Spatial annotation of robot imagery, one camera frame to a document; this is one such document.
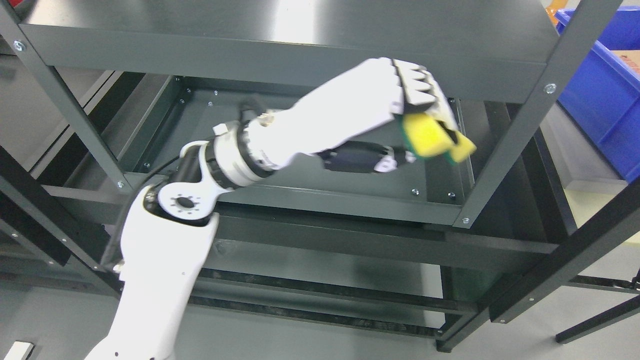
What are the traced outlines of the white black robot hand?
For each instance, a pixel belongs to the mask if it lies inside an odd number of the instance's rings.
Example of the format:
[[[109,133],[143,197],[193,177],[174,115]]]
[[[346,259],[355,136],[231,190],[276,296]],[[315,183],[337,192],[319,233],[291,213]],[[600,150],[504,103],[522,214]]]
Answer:
[[[279,170],[295,155],[333,150],[402,116],[420,113],[457,125],[448,99],[425,66],[370,58],[320,85],[291,108],[250,121],[245,130],[247,149],[258,166]]]

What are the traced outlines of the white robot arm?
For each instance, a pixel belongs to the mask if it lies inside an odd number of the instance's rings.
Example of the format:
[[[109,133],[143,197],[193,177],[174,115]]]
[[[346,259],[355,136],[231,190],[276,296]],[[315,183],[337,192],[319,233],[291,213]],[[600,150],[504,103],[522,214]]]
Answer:
[[[257,119],[219,124],[210,139],[181,148],[167,180],[137,192],[119,230],[118,309],[88,360],[176,357],[186,305],[217,233],[218,198],[275,171],[263,150],[267,127]]]

